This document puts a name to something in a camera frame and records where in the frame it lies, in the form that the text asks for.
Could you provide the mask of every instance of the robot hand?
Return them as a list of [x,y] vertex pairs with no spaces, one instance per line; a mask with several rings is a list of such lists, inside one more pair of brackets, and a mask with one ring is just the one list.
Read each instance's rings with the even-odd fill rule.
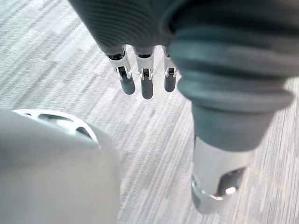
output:
[[236,193],[284,90],[299,74],[299,2],[293,0],[69,0],[126,94],[135,90],[125,44],[135,49],[142,95],[153,95],[153,49],[164,46],[165,89],[192,101],[192,197],[213,212]]

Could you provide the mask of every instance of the striped carpet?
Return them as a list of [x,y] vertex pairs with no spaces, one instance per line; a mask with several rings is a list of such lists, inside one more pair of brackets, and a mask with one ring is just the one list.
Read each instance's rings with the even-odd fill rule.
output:
[[196,212],[190,197],[190,102],[164,90],[155,51],[154,96],[125,95],[109,61],[66,0],[0,1],[0,108],[47,108],[85,119],[121,155],[120,224],[299,224],[299,80],[256,150],[241,192],[218,214]]

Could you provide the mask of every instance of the floor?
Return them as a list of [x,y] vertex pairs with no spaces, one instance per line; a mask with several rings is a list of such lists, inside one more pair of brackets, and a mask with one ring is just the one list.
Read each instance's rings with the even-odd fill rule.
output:
[[121,155],[120,224],[298,224],[299,80],[256,150],[241,192],[218,214],[196,212],[190,197],[190,102],[164,90],[155,52],[154,96],[125,95],[109,61],[66,0],[1,0],[0,108],[47,108],[78,116],[115,140]]

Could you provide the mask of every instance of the ribbed rubber cover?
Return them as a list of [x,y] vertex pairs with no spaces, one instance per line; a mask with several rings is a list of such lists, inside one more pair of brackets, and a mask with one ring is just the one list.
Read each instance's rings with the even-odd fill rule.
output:
[[95,41],[105,53],[109,47],[168,45],[159,31],[150,0],[70,0]]

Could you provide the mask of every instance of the gray rubber bellows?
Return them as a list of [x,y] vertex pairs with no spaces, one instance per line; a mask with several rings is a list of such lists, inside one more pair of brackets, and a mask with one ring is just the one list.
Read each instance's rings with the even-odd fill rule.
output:
[[135,92],[133,76],[131,76],[131,78],[123,76],[121,79],[121,87],[126,94],[132,95]]
[[141,92],[142,96],[145,99],[150,99],[153,96],[153,80],[149,80],[148,77],[144,77],[144,80],[141,81]]

